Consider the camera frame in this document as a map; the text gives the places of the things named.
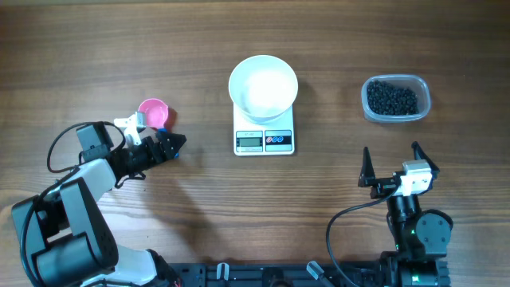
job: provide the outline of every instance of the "pink scoop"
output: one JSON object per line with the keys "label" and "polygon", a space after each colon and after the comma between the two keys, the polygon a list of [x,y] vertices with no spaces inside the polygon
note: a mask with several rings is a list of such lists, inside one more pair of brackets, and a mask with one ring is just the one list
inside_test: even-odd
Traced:
{"label": "pink scoop", "polygon": [[151,128],[165,128],[168,121],[168,106],[160,99],[147,99],[138,108],[147,117],[147,126]]}

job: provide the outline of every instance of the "wood surface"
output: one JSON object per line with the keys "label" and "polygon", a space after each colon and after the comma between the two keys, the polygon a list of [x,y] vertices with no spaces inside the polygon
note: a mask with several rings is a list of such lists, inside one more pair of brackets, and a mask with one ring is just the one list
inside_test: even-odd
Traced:
{"label": "wood surface", "polygon": [[[420,198],[455,221],[454,286],[510,282],[510,5],[501,1],[193,2],[0,9],[0,286],[25,286],[10,215],[56,175],[46,152],[64,128],[131,115],[164,99],[187,136],[181,156],[107,193],[99,207],[119,244],[169,262],[329,263],[325,228],[367,202],[362,150],[376,174],[412,159],[417,140],[441,168]],[[227,82],[271,54],[296,71],[296,154],[233,154]],[[425,79],[430,114],[408,124],[363,117],[371,76]],[[119,136],[112,130],[118,143]],[[72,132],[55,167],[77,161]],[[386,206],[333,228],[337,258],[374,260],[394,244]]]}

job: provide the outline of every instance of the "container of black beans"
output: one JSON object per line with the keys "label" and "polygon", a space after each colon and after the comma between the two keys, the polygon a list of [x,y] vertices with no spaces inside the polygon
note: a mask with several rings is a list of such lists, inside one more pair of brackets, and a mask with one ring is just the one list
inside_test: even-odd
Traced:
{"label": "container of black beans", "polygon": [[427,83],[414,75],[382,75],[368,79],[361,89],[365,118],[379,123],[420,120],[429,113]]}

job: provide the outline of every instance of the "black pellets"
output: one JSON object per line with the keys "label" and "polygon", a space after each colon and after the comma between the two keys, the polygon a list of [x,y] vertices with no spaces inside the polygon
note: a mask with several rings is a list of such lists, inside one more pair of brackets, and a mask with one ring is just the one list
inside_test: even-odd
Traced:
{"label": "black pellets", "polygon": [[416,94],[409,88],[398,88],[385,81],[372,81],[367,86],[370,109],[379,115],[404,116],[418,113]]}

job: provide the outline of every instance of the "clear plastic bowl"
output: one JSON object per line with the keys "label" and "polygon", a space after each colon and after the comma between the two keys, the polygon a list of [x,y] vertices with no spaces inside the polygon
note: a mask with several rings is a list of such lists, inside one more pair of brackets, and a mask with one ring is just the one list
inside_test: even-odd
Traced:
{"label": "clear plastic bowl", "polygon": [[[375,80],[385,81],[386,83],[390,83],[399,88],[410,88],[416,93],[416,99],[418,100],[418,113],[405,116],[390,116],[379,115],[373,112],[368,105],[367,86],[368,83]],[[417,77],[415,75],[381,75],[371,77],[361,88],[361,103],[363,105],[363,111],[365,112],[365,118],[369,121],[378,123],[403,123],[412,120],[420,120],[429,113],[430,106],[432,104],[430,100],[429,86],[421,77]]]}

